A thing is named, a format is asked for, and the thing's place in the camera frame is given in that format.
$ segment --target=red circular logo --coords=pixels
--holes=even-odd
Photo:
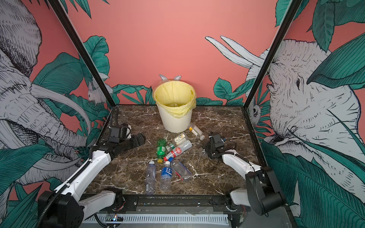
[[[181,153],[181,148],[177,147],[175,151],[176,151],[176,153],[180,154]]]

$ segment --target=white trash can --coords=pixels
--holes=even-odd
[[[191,85],[175,80],[162,82],[154,89],[153,99],[166,130],[180,133],[188,128],[196,107],[196,93]]]

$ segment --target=yellow trash bag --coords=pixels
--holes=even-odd
[[[156,104],[175,118],[184,117],[196,107],[194,88],[182,81],[163,81],[153,90]]]

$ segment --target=green plastic bottle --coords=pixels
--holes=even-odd
[[[157,142],[157,162],[162,163],[164,161],[164,156],[166,155],[166,139],[159,139]]]

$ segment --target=marble tabletop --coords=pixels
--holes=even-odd
[[[88,186],[85,194],[96,194],[108,187],[123,189],[125,194],[145,194],[145,175],[149,161],[155,161],[155,194],[225,194],[228,190],[244,188],[245,180],[228,165],[209,160],[202,156],[201,146],[208,140],[207,132],[220,132],[227,142],[237,142],[237,152],[246,159],[258,164],[254,146],[246,126],[241,107],[196,107],[191,122],[205,134],[202,142],[189,130],[184,131],[192,142],[192,148],[177,157],[193,174],[193,180],[182,182],[173,174],[171,190],[163,192],[159,188],[163,164],[156,159],[156,144],[159,138],[171,142],[178,133],[167,131],[161,121],[156,106],[121,105],[118,122],[132,126],[132,134],[143,133],[146,143],[115,157]],[[108,138],[107,127],[101,140]]]

